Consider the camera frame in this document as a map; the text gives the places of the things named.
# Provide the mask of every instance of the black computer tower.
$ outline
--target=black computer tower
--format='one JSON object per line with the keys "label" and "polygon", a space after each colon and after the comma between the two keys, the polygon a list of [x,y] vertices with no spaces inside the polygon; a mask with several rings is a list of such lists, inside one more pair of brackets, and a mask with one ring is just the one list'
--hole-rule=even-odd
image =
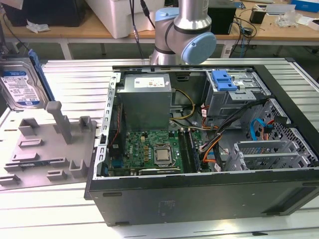
{"label": "black computer tower", "polygon": [[24,0],[22,10],[3,7],[13,26],[26,26],[28,19],[36,24],[77,27],[85,16],[84,0]]}
{"label": "black computer tower", "polygon": [[211,32],[216,35],[229,35],[235,12],[236,7],[229,0],[209,1],[208,15],[212,20]]}

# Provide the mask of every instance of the hard drive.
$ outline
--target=hard drive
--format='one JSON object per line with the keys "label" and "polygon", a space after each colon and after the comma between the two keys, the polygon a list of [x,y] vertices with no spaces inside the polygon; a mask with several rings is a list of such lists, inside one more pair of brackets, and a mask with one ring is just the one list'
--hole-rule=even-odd
{"label": "hard drive", "polygon": [[13,111],[43,109],[54,100],[37,56],[0,61],[1,94]]}

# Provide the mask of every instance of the green circuit board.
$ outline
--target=green circuit board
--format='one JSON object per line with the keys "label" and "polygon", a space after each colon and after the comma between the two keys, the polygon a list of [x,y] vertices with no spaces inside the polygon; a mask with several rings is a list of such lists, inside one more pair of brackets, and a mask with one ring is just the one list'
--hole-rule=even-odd
{"label": "green circuit board", "polygon": [[[202,145],[201,134],[192,132],[195,145]],[[179,151],[177,131],[144,131],[127,132],[124,168],[157,168],[154,162],[154,148],[169,144],[171,147],[172,164],[183,173],[182,158]]]}

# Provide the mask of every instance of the motherboard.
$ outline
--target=motherboard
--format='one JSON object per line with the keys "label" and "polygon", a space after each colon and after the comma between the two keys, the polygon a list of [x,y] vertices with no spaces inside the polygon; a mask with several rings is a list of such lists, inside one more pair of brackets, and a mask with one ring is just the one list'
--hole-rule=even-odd
{"label": "motherboard", "polygon": [[181,130],[127,132],[123,160],[112,161],[113,171],[117,173],[126,171],[126,174],[130,171],[134,174],[143,170],[140,174],[144,175],[151,169],[174,169],[180,173],[185,172],[185,168],[188,167],[183,165],[185,152],[188,153],[190,148],[193,148],[193,152],[196,153],[204,144],[198,130],[186,133],[192,138],[189,144],[182,141],[184,132]]}

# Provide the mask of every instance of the cpu socket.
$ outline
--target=cpu socket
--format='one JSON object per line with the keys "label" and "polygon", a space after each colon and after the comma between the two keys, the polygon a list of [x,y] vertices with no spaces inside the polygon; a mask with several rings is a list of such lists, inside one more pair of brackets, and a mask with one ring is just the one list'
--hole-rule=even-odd
{"label": "cpu socket", "polygon": [[159,167],[168,167],[172,164],[170,144],[156,144],[154,147],[154,164]]}

